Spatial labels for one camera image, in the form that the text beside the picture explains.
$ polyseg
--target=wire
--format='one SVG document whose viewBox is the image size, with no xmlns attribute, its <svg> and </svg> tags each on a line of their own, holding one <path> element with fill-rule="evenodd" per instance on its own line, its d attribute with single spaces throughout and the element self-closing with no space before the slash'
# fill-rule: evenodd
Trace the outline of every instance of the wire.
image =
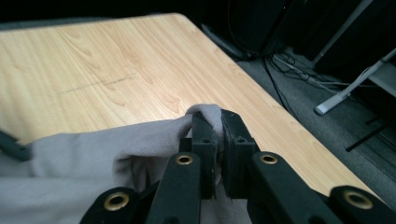
<svg viewBox="0 0 396 224">
<path fill-rule="evenodd" d="M 267 63 L 266 63 L 266 61 L 265 61 L 265 58 L 261 58 L 261 62 L 262 62 L 262 66 L 263 66 L 265 72 L 268 74 L 268 77 L 271 79 L 271 82 L 272 82 L 272 84 L 273 84 L 273 86 L 274 86 L 274 89 L 275 89 L 275 91 L 276 91 L 276 94 L 277 94 L 277 96 L 278 96 L 278 98 L 279 98 L 279 101 L 280 101 L 280 103 L 282 104 L 283 108 L 285 108 L 289 113 L 291 113 L 291 114 L 298 120 L 298 117 L 296 116 L 296 114 L 295 114 L 294 111 L 292 110 L 292 108 L 291 108 L 291 106 L 290 106 L 290 104 L 289 104 L 289 102 L 288 102 L 288 99 L 287 99 L 286 96 L 282 93 L 282 91 L 279 89 L 279 87 L 277 86 L 276 82 L 274 81 L 274 78 L 273 78 L 272 74 L 270 73 L 270 70 L 268 69 L 268 66 L 267 66 Z"/>
<path fill-rule="evenodd" d="M 314 71 L 310 71 L 309 73 L 308 73 L 307 71 L 305 71 L 305 69 L 312 70 L 312 68 L 310 68 L 310 67 L 307 67 L 307 66 L 305 66 L 305 67 L 297 66 L 297 65 L 296 65 L 296 62 L 299 62 L 299 63 L 303 63 L 303 62 L 297 61 L 293 56 L 289 55 L 289 54 L 286 53 L 286 52 L 283 52 L 282 54 L 276 54 L 276 56 L 279 57 L 279 58 L 281 58 L 281 59 L 283 59 L 284 62 L 289 63 L 289 64 L 292 64 L 294 67 L 298 68 L 300 71 L 304 72 L 304 73 L 305 73 L 306 75 L 308 75 L 308 76 L 316 77 L 316 76 L 319 75 L 319 74 L 315 73 Z"/>
<path fill-rule="evenodd" d="M 297 68 L 296 66 L 285 62 L 284 60 L 282 60 L 280 57 L 278 57 L 276 54 L 273 55 L 273 57 L 275 59 L 277 59 L 280 63 L 283 63 L 284 65 L 286 65 L 289 69 L 294 70 L 294 74 L 298 75 L 300 77 L 300 79 L 310 83 L 311 85 L 314 85 L 316 87 L 320 87 L 326 91 L 329 91 L 331 93 L 338 93 L 339 91 L 333 91 L 330 88 L 326 87 L 326 85 L 335 85 L 335 86 L 341 86 L 341 85 L 345 85 L 348 86 L 350 85 L 350 83 L 344 83 L 344 82 L 327 82 L 327 81 L 321 81 L 321 80 L 317 80 L 317 75 L 315 75 L 314 77 L 312 75 L 306 74 L 304 71 L 300 70 L 299 68 Z M 359 77 L 361 77 L 365 72 L 367 72 L 367 70 L 369 70 L 370 67 L 364 69 L 363 72 L 361 72 L 361 74 L 359 75 Z M 376 86 L 371 86 L 371 85 L 359 85 L 359 87 L 369 87 L 369 88 L 375 88 Z"/>
<path fill-rule="evenodd" d="M 280 73 L 287 74 L 287 73 L 293 71 L 293 69 L 291 69 L 291 68 L 290 68 L 289 70 L 282 70 L 282 69 L 276 64 L 276 62 L 274 62 L 274 57 L 273 57 L 273 56 L 270 56 L 268 61 L 269 61 L 270 64 L 271 64 L 278 72 L 280 72 Z"/>
</svg>

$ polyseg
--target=metal leg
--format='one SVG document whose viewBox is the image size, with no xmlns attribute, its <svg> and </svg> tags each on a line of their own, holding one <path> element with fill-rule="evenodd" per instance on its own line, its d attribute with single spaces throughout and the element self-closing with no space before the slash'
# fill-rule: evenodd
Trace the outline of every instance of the metal leg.
<svg viewBox="0 0 396 224">
<path fill-rule="evenodd" d="M 387 56 L 376 62 L 373 66 L 371 66 L 366 72 L 362 73 L 356 80 L 350 84 L 346 89 L 343 91 L 335 94 L 333 97 L 328 99 L 327 101 L 323 102 L 322 104 L 318 105 L 315 107 L 315 112 L 318 115 L 324 115 L 326 114 L 329 110 L 331 110 L 333 107 L 336 105 L 340 104 L 343 102 L 348 95 L 355 90 L 364 80 L 366 80 L 369 76 L 371 76 L 373 73 L 375 73 L 380 67 L 382 67 L 385 62 L 387 62 L 391 57 L 396 55 L 396 49 L 391 51 Z"/>
<path fill-rule="evenodd" d="M 352 151 L 352 149 L 354 149 L 355 147 L 360 146 L 362 143 L 364 143 L 365 141 L 369 140 L 370 138 L 372 138 L 374 135 L 380 133 L 382 130 L 386 129 L 389 125 L 386 123 L 384 125 L 382 125 L 381 127 L 375 129 L 374 131 L 372 131 L 371 133 L 367 134 L 366 136 L 364 136 L 361 140 L 359 140 L 358 142 L 356 142 L 355 144 L 353 144 L 350 147 L 346 148 L 347 152 Z"/>
</svg>

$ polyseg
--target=gray cloth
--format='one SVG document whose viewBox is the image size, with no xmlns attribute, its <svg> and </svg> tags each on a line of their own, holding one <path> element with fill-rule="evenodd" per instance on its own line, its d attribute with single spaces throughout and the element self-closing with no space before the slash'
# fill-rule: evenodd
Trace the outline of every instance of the gray cloth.
<svg viewBox="0 0 396 224">
<path fill-rule="evenodd" d="M 145 189 L 162 178 L 197 111 L 223 139 L 220 108 L 194 105 L 179 119 L 36 140 L 28 146 L 34 158 L 26 162 L 0 153 L 0 223 L 79 223 L 104 191 Z M 219 174 L 217 192 L 216 201 L 202 201 L 201 223 L 250 222 L 246 201 L 227 199 Z"/>
</svg>

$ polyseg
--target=wood grain surface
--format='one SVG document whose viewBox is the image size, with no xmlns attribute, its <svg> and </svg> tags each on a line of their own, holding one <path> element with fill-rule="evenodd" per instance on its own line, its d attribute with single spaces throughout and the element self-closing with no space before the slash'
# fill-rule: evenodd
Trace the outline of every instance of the wood grain surface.
<svg viewBox="0 0 396 224">
<path fill-rule="evenodd" d="M 178 14 L 0 33 L 0 129 L 28 143 L 176 119 L 195 104 L 238 113 L 261 150 L 324 194 L 368 188 Z"/>
</svg>

